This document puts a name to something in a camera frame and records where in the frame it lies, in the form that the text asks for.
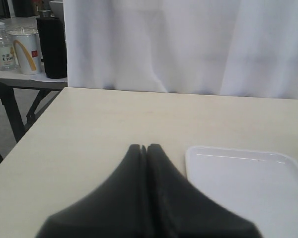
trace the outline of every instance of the gray floor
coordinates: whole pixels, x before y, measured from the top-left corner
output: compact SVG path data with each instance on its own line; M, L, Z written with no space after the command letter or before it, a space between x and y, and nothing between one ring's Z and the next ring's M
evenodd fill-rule
M30 18L12 18L4 20L3 22L6 23L7 28L12 28L15 26L35 26L36 20L35 17ZM26 114L31 104L38 93L37 90L29 90L29 89L15 89L15 97L20 109L20 113L22 115L23 121L26 122ZM48 95L44 101L42 101L41 105L45 103L47 100L52 98L56 93L52 92ZM12 130L6 116L5 110L3 105L0 101L0 153L3 157L6 157L7 154L12 150L15 146L16 142L12 134Z

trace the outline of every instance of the white curtain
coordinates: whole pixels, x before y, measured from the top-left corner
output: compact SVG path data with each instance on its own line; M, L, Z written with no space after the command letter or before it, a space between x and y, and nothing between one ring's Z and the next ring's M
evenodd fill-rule
M65 0L71 87L298 99L298 0Z

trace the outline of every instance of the white tray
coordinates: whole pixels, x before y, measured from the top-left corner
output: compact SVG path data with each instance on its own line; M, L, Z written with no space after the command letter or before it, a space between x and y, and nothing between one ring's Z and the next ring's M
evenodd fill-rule
M253 221L264 238L298 238L298 164L285 155L194 146L188 180L204 195Z

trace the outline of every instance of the paper cup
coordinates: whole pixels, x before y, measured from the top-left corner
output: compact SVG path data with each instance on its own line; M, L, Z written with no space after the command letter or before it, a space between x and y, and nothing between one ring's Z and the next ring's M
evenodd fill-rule
M27 75L40 73L42 64L38 33L26 31L18 32L19 34L16 31L8 33L11 35L21 72Z

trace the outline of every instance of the plastic bottle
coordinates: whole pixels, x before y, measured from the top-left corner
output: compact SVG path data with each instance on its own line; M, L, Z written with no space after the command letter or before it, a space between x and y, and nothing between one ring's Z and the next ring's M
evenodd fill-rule
M12 42L5 32L5 25L0 22L0 71L17 68Z

